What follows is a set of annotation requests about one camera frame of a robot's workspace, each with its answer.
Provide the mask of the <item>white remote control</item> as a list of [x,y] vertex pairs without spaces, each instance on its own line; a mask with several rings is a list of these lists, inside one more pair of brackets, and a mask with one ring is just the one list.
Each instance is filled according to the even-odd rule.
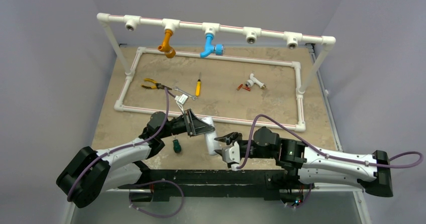
[[204,134],[204,139],[206,142],[208,154],[211,156],[217,155],[216,150],[221,149],[221,145],[218,141],[215,140],[217,137],[214,120],[212,117],[205,117],[201,119],[203,122],[213,127],[213,131]]

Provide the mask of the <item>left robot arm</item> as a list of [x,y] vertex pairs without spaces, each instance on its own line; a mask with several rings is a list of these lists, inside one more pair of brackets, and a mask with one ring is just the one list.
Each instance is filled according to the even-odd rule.
[[66,194],[67,201],[79,208],[90,205],[102,192],[115,187],[133,184],[144,188],[150,175],[140,165],[165,147],[164,138],[203,135],[212,145],[214,132],[213,119],[199,118],[191,109],[171,120],[165,112],[155,112],[142,133],[128,143],[102,150],[90,146],[80,149],[59,174],[56,185]]

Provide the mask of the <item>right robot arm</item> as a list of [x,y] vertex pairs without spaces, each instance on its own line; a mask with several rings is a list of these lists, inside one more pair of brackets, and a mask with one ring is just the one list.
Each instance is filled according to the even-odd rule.
[[236,170],[248,154],[252,159],[274,159],[275,164],[285,170],[282,181],[288,187],[331,183],[357,187],[373,196],[393,196],[387,167],[389,158],[384,151],[361,155],[322,150],[282,138],[266,127],[255,131],[251,141],[244,140],[238,132],[214,140],[226,144],[215,152],[232,170]]

